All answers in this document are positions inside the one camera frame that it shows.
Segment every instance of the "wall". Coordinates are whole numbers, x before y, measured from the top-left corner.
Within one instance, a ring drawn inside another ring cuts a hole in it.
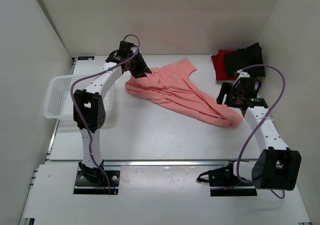
[[[320,224],[319,11],[319,0],[278,0],[258,39],[264,62],[286,78],[272,117],[290,148],[301,153],[298,185],[313,224]],[[263,97],[275,101],[281,85],[280,76],[268,70]]]
[[[48,83],[71,64],[37,0],[0,0],[0,225],[19,222],[55,124],[43,115]]]
[[[257,41],[276,0],[39,1],[75,57],[109,54],[129,33],[140,37],[143,54],[245,47]]]

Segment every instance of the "pink fabric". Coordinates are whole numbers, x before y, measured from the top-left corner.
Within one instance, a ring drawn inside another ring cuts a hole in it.
[[[187,59],[151,68],[152,74],[125,83],[126,91],[161,107],[199,119],[208,124],[228,128],[238,126],[243,117],[226,105],[200,91],[189,79],[197,69]]]

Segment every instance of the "plastic basket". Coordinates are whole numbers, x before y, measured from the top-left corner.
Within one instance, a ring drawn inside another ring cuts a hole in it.
[[[44,104],[44,116],[48,119],[64,121],[73,120],[74,104],[70,96],[71,85],[78,79],[92,74],[77,74],[57,76],[49,84]],[[74,91],[83,90],[95,80],[95,77],[78,82]],[[103,99],[105,117],[107,118],[113,108],[115,88],[112,86]]]

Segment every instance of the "shirt sleeve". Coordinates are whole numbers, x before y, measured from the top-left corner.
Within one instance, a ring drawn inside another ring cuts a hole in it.
[[[166,70],[166,72],[175,73],[186,77],[189,77],[190,74],[197,70],[188,58],[184,58],[180,61],[163,66],[161,69]]]

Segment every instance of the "folded clothes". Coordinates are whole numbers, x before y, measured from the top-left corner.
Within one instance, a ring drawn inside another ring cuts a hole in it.
[[[125,83],[125,90],[138,98],[150,100],[161,107],[228,128],[238,126],[243,117],[226,105],[200,91],[189,79],[197,69],[187,59],[151,68],[147,77],[133,78]]]
[[[224,56],[225,72],[227,76],[234,76],[235,73],[245,67],[264,64],[262,60],[262,48],[259,43],[255,43],[247,48],[238,49]],[[254,67],[246,70],[250,77],[265,77],[265,68],[263,66]]]
[[[213,66],[215,70],[215,80],[217,81],[235,81],[237,78],[233,76],[227,76],[225,69],[224,57],[226,54],[233,53],[234,50],[219,50],[217,55],[212,55]]]

